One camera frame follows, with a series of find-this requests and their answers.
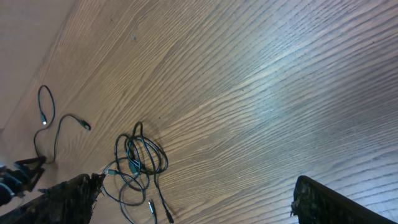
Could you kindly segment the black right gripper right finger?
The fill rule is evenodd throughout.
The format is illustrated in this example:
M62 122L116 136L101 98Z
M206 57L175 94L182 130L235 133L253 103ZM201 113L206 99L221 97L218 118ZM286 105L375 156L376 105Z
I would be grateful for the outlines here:
M395 224L306 175L297 178L290 214L300 224Z

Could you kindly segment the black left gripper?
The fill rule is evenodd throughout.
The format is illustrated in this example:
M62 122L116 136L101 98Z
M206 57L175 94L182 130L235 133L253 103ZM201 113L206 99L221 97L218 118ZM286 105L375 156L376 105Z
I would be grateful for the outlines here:
M23 197L24 191L31 192L38 183L45 169L45 156L19 160L14 167L23 170L10 170L1 167L1 206L9 203L14 197Z

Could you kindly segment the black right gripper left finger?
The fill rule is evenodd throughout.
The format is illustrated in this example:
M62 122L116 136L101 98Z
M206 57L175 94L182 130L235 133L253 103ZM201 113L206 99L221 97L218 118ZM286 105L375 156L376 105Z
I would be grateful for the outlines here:
M104 174L80 174L1 216L2 224L89 224Z

